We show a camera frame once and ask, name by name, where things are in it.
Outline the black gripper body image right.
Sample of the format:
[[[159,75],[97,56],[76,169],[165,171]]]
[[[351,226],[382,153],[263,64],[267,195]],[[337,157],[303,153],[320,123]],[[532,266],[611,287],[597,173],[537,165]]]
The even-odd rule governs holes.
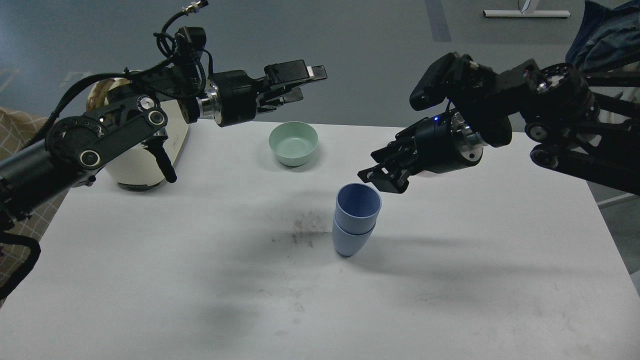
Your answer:
[[[409,152],[400,164],[408,166],[411,175],[444,174],[477,166],[487,145],[459,114],[422,118],[398,132],[395,140]]]

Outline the right-side gripper finger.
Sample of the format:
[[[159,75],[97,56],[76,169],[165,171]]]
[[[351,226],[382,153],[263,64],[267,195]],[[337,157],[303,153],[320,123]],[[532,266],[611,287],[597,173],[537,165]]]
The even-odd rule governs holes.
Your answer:
[[[386,166],[412,166],[416,161],[415,136],[396,137],[384,148],[370,153],[377,163]]]

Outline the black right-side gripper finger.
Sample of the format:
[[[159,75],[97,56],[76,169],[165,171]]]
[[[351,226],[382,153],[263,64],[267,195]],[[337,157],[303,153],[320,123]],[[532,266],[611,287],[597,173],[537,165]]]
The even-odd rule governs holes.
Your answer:
[[[401,168],[386,172],[386,167],[377,165],[358,171],[357,176],[364,183],[372,183],[380,192],[404,194],[409,187],[411,173]]]

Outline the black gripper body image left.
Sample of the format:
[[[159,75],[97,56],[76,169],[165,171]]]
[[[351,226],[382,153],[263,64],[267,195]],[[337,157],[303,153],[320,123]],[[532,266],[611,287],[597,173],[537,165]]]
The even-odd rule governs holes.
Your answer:
[[[266,75],[254,79],[244,70],[214,72],[206,78],[203,93],[198,96],[198,117],[214,120],[223,128],[272,112],[273,107],[261,103],[269,91],[267,84]]]

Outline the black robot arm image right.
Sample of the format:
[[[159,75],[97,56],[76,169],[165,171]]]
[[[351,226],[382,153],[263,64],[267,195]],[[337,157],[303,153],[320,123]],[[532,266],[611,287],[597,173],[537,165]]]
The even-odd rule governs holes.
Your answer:
[[[430,64],[409,96],[415,111],[444,101],[444,112],[401,130],[359,171],[378,191],[402,194],[409,177],[477,166],[483,148],[512,141],[509,116],[521,114],[542,168],[639,194],[639,105],[595,87],[638,87],[638,71],[585,73],[569,63],[539,68],[529,59],[496,73],[450,52]]]

